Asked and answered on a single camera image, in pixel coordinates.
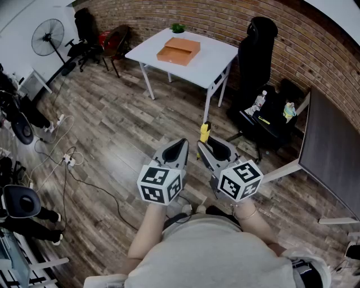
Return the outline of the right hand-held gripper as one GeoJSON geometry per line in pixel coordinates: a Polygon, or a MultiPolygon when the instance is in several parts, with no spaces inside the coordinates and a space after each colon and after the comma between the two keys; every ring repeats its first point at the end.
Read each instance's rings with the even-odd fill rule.
{"type": "Polygon", "coordinates": [[[227,196],[240,202],[257,192],[264,175],[252,160],[236,161],[240,156],[233,144],[219,137],[209,137],[207,143],[197,142],[197,151],[213,174],[210,186],[217,198],[227,196]],[[218,175],[217,164],[228,167],[218,175]]]}

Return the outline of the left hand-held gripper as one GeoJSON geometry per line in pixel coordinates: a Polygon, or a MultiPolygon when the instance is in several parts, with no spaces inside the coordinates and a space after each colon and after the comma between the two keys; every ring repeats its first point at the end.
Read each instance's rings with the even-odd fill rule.
{"type": "Polygon", "coordinates": [[[153,160],[144,165],[137,179],[143,201],[169,205],[183,190],[189,142],[176,139],[161,146],[153,160]]]}

